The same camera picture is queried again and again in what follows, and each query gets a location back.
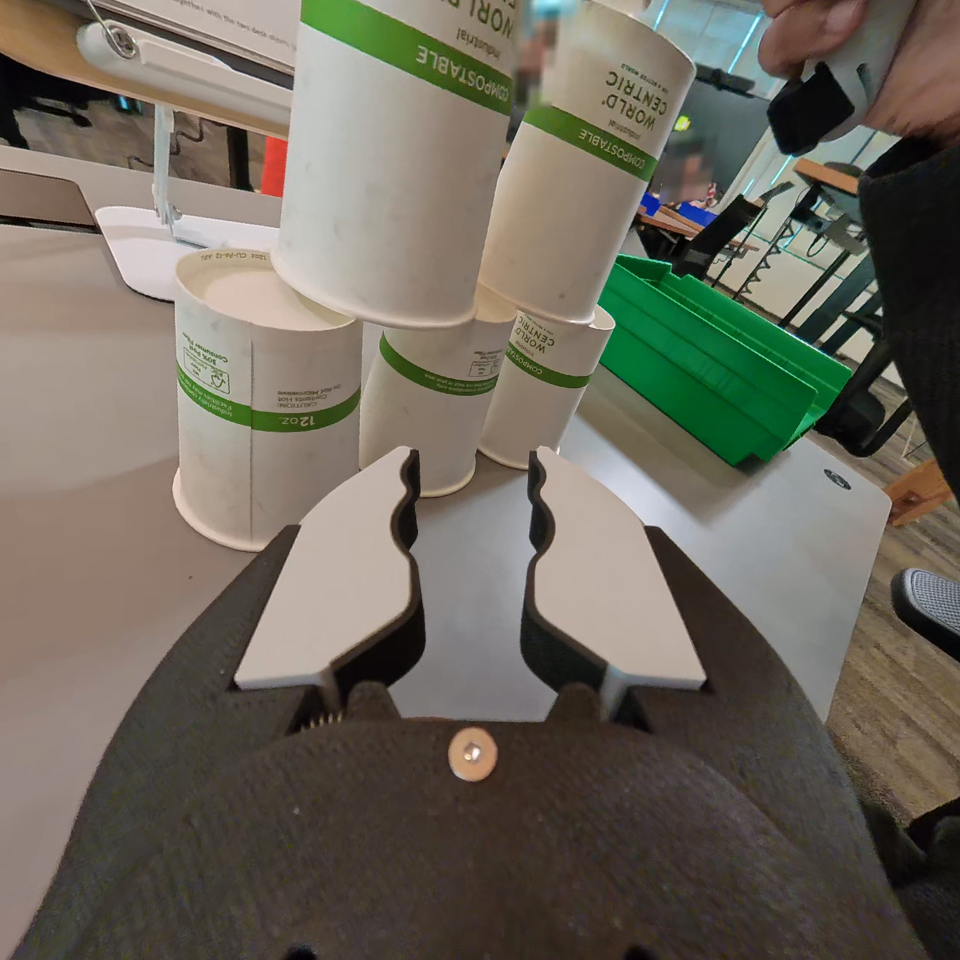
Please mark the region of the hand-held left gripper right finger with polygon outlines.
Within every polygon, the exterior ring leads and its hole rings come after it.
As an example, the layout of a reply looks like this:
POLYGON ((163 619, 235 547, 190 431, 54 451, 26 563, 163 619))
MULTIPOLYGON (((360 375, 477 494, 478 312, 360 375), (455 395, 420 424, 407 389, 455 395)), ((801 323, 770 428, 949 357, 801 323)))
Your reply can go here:
POLYGON ((520 651, 551 690, 581 684, 615 718, 637 687, 698 691, 707 674, 646 526, 547 446, 531 451, 520 651))

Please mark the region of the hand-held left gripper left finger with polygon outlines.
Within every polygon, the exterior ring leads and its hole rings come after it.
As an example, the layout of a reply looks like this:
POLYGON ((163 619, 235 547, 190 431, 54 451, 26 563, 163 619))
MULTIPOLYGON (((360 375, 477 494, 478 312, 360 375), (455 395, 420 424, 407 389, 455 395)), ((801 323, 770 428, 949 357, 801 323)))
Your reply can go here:
POLYGON ((420 474, 419 452, 397 447, 306 514, 234 674, 240 690, 315 688, 340 714, 358 685, 390 687, 417 665, 420 474))

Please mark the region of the white paper cup green band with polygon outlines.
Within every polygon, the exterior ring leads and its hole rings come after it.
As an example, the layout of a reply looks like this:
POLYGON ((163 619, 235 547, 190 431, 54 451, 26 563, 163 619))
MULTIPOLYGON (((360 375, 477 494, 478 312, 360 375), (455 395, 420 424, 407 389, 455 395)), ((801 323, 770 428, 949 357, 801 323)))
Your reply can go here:
POLYGON ((521 471, 532 450, 558 451, 615 327, 602 307, 589 323, 518 311, 478 451, 521 471))
POLYGON ((474 317, 525 4, 302 2, 274 270, 393 329, 474 317))
POLYGON ((208 249, 174 270, 174 504, 258 552, 358 472, 363 323, 298 294, 270 255, 208 249))
POLYGON ((694 77, 625 4, 561 17, 498 176, 480 284, 526 313, 589 323, 694 77))
POLYGON ((387 328, 361 399, 360 468, 408 447, 419 454, 424 498, 466 486, 517 314, 509 300, 479 286, 468 322, 387 328))

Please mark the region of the grey desk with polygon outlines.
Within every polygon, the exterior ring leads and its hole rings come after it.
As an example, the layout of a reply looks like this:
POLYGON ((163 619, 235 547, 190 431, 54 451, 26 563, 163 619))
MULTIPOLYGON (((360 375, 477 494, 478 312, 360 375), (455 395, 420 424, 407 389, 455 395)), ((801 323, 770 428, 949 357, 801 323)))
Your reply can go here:
MULTIPOLYGON (((172 306, 130 290, 99 235, 8 224, 1 294, 7 958, 138 691, 251 555, 174 507, 172 306)), ((559 452, 669 535, 826 720, 887 496, 809 438, 733 469, 605 368, 559 452)), ((545 715, 553 695, 519 648, 530 514, 526 474, 485 458, 465 488, 417 506, 427 647, 393 688, 405 714, 545 715)))

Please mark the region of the person's right hand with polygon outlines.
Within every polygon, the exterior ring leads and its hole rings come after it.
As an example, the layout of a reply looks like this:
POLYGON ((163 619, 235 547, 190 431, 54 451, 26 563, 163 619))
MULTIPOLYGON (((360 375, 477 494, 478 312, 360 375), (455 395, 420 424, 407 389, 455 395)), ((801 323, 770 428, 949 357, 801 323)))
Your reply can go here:
MULTIPOLYGON (((769 75, 791 79, 812 59, 842 48, 870 12, 869 1, 763 1, 770 23, 758 49, 769 75)), ((959 143, 959 3, 918 1, 882 88, 862 124, 934 152, 959 143)))

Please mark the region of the wood edged table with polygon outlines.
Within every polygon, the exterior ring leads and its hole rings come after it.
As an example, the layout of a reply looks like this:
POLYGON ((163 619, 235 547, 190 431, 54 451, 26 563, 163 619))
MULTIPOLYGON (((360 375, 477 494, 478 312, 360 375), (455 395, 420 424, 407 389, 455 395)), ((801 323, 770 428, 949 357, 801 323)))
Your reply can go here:
POLYGON ((875 282, 858 201, 860 170, 850 164, 799 159, 793 172, 807 189, 788 214, 771 252, 788 252, 794 237, 803 233, 812 240, 805 262, 812 263, 825 248, 837 252, 779 324, 792 328, 802 341, 835 354, 857 331, 848 314, 875 282))

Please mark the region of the large black screen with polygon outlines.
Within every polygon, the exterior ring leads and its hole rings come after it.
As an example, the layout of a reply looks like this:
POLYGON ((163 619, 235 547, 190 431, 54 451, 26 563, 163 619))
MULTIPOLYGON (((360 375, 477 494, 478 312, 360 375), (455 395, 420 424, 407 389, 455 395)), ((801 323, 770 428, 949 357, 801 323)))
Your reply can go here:
POLYGON ((767 101, 695 78, 649 183, 664 202, 722 196, 767 132, 767 101))

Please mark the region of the green plastic bin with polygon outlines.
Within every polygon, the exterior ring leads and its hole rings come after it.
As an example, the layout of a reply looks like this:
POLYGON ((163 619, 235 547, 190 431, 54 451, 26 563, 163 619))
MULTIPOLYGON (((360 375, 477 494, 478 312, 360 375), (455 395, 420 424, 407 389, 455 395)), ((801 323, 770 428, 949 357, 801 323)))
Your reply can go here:
POLYGON ((732 467, 769 463, 827 414, 852 370, 668 263, 619 255, 600 364, 732 467))

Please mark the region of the person's grey shoe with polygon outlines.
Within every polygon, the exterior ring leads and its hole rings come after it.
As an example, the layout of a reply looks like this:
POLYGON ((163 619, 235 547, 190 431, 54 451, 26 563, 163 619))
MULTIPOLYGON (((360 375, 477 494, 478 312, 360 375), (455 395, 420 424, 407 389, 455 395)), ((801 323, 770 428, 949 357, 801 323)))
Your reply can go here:
POLYGON ((906 626, 959 662, 959 582, 918 568, 891 581, 891 601, 906 626))

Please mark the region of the black office chair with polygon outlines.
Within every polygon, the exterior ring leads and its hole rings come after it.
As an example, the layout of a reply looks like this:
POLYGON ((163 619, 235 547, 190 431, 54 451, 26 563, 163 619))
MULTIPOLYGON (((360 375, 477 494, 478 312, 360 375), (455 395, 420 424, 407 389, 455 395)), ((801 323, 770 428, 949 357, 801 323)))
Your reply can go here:
POLYGON ((836 441, 857 458, 869 458, 881 450, 913 412, 906 398, 892 414, 886 414, 881 400, 871 389, 892 364, 890 343, 886 337, 879 295, 858 311, 846 311, 840 328, 818 346, 821 353, 834 356, 858 330, 872 337, 872 347, 859 362, 846 386, 813 429, 836 441))

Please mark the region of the small wooden box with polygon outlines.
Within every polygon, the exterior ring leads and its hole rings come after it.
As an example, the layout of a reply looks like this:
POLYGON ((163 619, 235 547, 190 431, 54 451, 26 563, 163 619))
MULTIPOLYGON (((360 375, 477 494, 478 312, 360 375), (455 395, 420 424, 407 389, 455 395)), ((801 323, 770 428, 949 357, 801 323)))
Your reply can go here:
POLYGON ((898 477, 883 492, 891 500, 887 525, 892 527, 916 522, 954 498, 935 458, 898 477))

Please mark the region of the white monitor stand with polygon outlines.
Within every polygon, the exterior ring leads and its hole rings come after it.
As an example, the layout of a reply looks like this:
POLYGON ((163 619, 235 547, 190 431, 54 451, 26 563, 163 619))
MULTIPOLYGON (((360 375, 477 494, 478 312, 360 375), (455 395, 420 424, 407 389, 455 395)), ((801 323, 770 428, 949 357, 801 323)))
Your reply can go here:
MULTIPOLYGON (((257 121, 289 123, 291 81, 275 83, 238 71, 217 55, 104 19, 96 10, 93 17, 77 32, 78 51, 90 66, 116 79, 154 82, 175 104, 197 94, 214 107, 246 109, 257 121)), ((179 211, 170 195, 174 132, 173 106, 158 102, 153 109, 152 210, 114 205, 94 214, 126 286, 162 302, 174 300, 175 269, 183 256, 223 248, 269 252, 279 234, 274 226, 179 211)))

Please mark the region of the person's leg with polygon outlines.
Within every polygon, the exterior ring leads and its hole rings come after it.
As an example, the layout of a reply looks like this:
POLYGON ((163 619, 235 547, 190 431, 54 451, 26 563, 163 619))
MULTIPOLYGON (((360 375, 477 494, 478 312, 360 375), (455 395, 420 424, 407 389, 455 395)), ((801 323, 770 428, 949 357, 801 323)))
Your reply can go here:
POLYGON ((927 954, 959 957, 959 799, 902 827, 881 804, 859 798, 877 857, 927 954))

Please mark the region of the dark grey laptop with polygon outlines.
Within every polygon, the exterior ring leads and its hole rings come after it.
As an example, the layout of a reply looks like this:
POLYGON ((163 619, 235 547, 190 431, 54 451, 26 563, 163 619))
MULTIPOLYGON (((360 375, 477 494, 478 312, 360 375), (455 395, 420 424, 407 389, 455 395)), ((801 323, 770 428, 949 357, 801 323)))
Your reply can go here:
POLYGON ((101 230, 73 181, 1 170, 1 223, 84 234, 101 230))

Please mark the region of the white printed paper sheet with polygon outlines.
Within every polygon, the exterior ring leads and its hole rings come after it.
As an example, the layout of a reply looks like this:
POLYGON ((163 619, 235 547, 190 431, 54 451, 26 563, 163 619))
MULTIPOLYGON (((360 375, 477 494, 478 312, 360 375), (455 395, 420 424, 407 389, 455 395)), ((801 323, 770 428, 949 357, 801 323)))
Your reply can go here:
POLYGON ((99 11, 132 18, 292 74, 297 1, 97 1, 99 11))

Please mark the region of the wooden board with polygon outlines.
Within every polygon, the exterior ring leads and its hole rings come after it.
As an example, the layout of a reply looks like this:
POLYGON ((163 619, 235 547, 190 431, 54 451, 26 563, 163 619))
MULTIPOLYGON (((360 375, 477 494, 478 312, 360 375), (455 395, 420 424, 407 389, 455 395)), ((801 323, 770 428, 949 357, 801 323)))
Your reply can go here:
POLYGON ((169 107, 267 137, 288 139, 292 92, 221 58, 122 26, 137 52, 110 52, 103 29, 46 2, 1 3, 1 52, 41 73, 169 107))

